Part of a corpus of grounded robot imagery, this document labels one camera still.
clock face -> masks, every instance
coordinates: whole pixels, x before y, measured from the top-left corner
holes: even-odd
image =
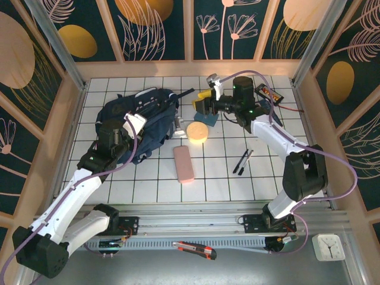
[[[341,260],[345,257],[340,238],[336,235],[318,236],[318,245],[324,260]]]

white clock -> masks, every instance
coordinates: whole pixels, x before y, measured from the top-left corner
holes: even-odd
[[[338,261],[346,258],[340,238],[333,233],[321,233],[312,238],[319,261]]]

round sponge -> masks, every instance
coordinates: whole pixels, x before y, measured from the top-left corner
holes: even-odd
[[[207,140],[208,128],[204,123],[194,122],[191,123],[187,130],[188,138],[191,143],[202,144]]]

pink eraser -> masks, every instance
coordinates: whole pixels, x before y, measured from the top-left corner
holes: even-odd
[[[194,180],[194,170],[192,168],[189,148],[185,145],[175,147],[173,152],[179,183],[192,182]]]

white grid floor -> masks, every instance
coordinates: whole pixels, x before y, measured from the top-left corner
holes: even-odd
[[[194,88],[195,92],[182,98],[179,115],[187,126],[194,121],[191,106],[200,90],[208,88],[206,77],[146,77],[146,78],[95,78],[90,82],[74,145],[66,168],[64,184],[72,177],[81,156],[96,139],[96,116],[117,94],[129,96],[150,87],[164,87],[177,93]],[[284,96],[283,106],[297,108],[285,76],[267,76],[272,88]],[[262,83],[254,77],[255,86]],[[232,95],[232,80],[224,85],[225,93]],[[297,112],[275,109],[284,128],[307,143],[305,130]],[[162,202],[249,201],[271,200],[282,187],[284,163],[257,137],[239,125],[228,122],[220,114],[215,127],[209,127],[209,139],[203,145],[191,144],[187,139],[172,139],[153,152],[153,155],[135,166],[128,165],[110,175],[95,191],[86,204],[141,204]],[[190,149],[195,180],[180,184],[177,181],[173,148],[187,145]],[[242,176],[233,174],[241,155],[249,148],[254,156]]]

